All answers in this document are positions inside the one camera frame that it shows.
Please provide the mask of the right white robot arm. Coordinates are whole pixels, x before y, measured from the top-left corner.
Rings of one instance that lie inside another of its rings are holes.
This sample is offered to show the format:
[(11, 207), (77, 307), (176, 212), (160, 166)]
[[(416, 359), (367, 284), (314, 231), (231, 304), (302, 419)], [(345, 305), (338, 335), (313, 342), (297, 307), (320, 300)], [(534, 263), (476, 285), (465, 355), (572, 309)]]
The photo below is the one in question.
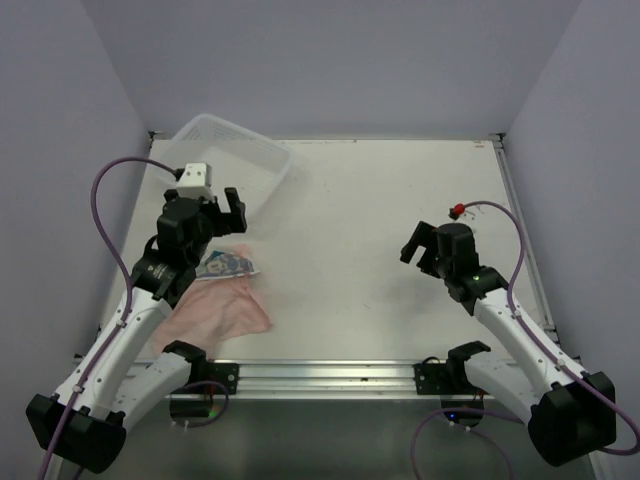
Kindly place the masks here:
[(602, 372), (587, 373), (509, 299), (504, 277), (480, 263), (468, 226), (420, 222), (401, 250), (401, 262), (409, 263), (418, 248), (424, 250), (418, 268), (442, 280), (449, 296), (496, 337), (515, 363), (473, 341), (451, 349), (440, 366), (416, 364), (417, 376), (451, 393), (490, 394), (524, 423), (536, 451), (554, 467), (616, 440), (616, 416), (607, 405), (615, 399), (611, 380)]

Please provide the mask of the colourful rabbit print towel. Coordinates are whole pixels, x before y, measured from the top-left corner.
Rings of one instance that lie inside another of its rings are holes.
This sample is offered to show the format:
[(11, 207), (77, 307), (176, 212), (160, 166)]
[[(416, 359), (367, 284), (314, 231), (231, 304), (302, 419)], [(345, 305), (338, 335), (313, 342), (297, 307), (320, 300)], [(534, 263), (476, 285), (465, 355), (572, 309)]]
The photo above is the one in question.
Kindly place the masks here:
[(198, 280), (250, 277), (259, 273), (259, 268), (247, 255), (234, 251), (214, 250), (196, 268)]

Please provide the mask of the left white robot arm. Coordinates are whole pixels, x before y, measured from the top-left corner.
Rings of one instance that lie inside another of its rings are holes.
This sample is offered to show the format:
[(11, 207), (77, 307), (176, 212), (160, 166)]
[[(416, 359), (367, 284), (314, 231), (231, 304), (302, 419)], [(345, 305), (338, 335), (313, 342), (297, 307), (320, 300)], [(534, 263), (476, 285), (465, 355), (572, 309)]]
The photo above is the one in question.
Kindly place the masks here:
[(227, 212), (215, 198), (165, 192), (156, 233), (126, 278), (113, 317), (55, 392), (37, 394), (29, 402), (26, 416), (45, 452), (40, 478), (54, 456), (96, 474), (104, 472), (122, 450), (128, 431), (162, 398), (211, 384), (205, 351), (179, 340), (164, 347), (131, 382), (125, 378), (147, 340), (195, 281), (210, 241), (246, 231), (245, 205), (237, 190), (224, 193)]

